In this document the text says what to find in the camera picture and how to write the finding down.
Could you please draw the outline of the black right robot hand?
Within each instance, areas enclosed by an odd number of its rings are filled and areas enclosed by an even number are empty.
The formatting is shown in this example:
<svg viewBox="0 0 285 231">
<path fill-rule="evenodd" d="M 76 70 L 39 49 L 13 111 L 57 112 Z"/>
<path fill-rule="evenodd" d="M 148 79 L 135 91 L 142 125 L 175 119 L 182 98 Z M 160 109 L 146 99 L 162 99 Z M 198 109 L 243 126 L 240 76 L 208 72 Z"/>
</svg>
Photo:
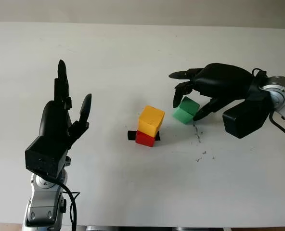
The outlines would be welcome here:
<svg viewBox="0 0 285 231">
<path fill-rule="evenodd" d="M 186 80 L 175 87 L 174 108 L 180 105 L 184 95 L 190 94 L 193 90 L 210 98 L 193 117 L 194 121 L 217 112 L 235 100 L 245 99 L 254 78 L 250 72 L 240 67 L 220 63 L 177 71 L 169 77 Z"/>
</svg>

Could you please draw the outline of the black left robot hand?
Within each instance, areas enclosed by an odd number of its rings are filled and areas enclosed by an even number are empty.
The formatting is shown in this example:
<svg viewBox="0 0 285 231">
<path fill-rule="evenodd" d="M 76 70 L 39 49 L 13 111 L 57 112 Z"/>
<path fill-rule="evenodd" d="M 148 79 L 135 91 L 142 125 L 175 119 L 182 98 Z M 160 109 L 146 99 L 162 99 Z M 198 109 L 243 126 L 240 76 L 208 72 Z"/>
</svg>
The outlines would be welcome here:
<svg viewBox="0 0 285 231">
<path fill-rule="evenodd" d="M 79 120 L 71 122 L 69 110 L 72 108 L 66 65 L 58 63 L 57 78 L 54 79 L 54 98 L 43 110 L 39 135 L 53 142 L 61 143 L 69 150 L 89 128 L 92 94 L 87 94 L 82 103 Z"/>
</svg>

